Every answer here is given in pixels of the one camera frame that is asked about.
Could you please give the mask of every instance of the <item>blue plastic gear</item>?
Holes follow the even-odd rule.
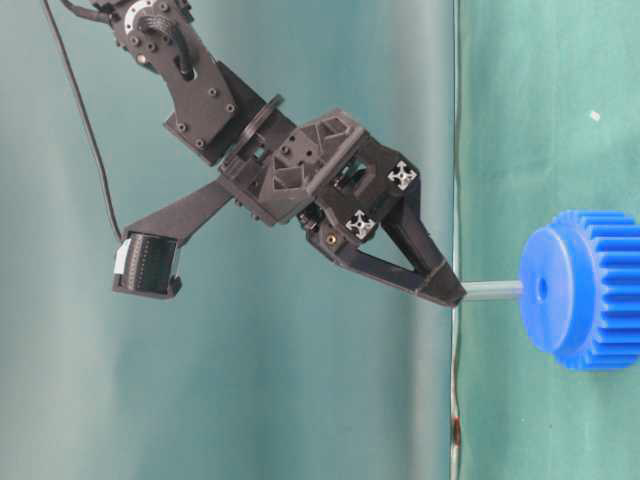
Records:
[[[640,355],[640,226],[620,212],[572,210],[522,255],[520,310],[536,347],[573,370],[612,370]]]

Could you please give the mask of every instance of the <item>wire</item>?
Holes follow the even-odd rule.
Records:
[[[61,0],[61,2],[67,8],[69,8],[69,6],[73,6],[70,4],[70,2],[66,0]],[[53,37],[56,42],[56,45],[58,46],[60,57],[62,58],[62,63],[64,65],[64,70],[67,74],[69,83],[71,84],[71,90],[73,91],[73,96],[75,98],[76,105],[80,113],[80,117],[82,118],[82,124],[84,126],[85,134],[87,135],[87,139],[89,140],[89,144],[91,146],[91,153],[98,167],[98,173],[100,175],[100,187],[102,188],[102,196],[104,198],[104,202],[107,208],[107,217],[109,219],[109,223],[111,224],[111,229],[113,230],[113,234],[116,237],[116,240],[118,241],[118,243],[120,243],[122,241],[122,234],[120,233],[120,228],[118,227],[118,220],[116,219],[116,214],[113,209],[113,201],[111,199],[111,191],[109,190],[109,180],[107,178],[107,171],[104,167],[102,154],[100,153],[100,148],[98,147],[98,142],[96,141],[96,136],[93,132],[93,127],[91,126],[91,121],[89,120],[89,115],[87,114],[87,109],[84,105],[84,100],[82,99],[82,93],[80,92],[80,88],[78,87],[76,76],[73,73],[73,68],[71,67],[71,62],[69,61],[69,55],[67,54],[67,49],[65,48],[64,42],[62,40],[62,36],[60,35],[60,30],[58,29],[56,20],[53,17],[53,13],[51,12],[51,6],[49,5],[49,1],[42,0],[42,7],[44,8],[45,16],[47,17],[47,21],[49,22],[49,26],[51,27],[51,31],[53,33]]]
[[[78,7],[74,5],[69,0],[60,0],[62,4],[67,7],[67,10],[72,12],[74,15],[84,18],[85,20],[90,20],[92,22],[100,22],[100,23],[111,23],[111,16],[108,13],[104,12],[96,12],[95,10],[90,10],[84,7]]]

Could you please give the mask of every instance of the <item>metal rod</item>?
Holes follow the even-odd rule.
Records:
[[[465,282],[462,284],[467,291],[464,298],[467,302],[482,302],[486,300],[517,300],[522,295],[522,282]]]

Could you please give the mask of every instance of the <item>green cloth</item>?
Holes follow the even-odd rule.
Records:
[[[516,278],[528,236],[565,209],[640,213],[639,7],[462,1],[465,280]],[[640,367],[563,369],[515,302],[465,305],[461,330],[463,480],[640,476]]]
[[[40,2],[0,3],[0,478],[446,478],[448,312],[339,270],[296,222],[230,205],[185,248],[174,301],[111,293],[116,244]],[[420,165],[450,249],[449,0],[190,3],[211,52],[293,120],[342,107]],[[162,79],[52,6],[121,223],[213,179],[162,127]]]

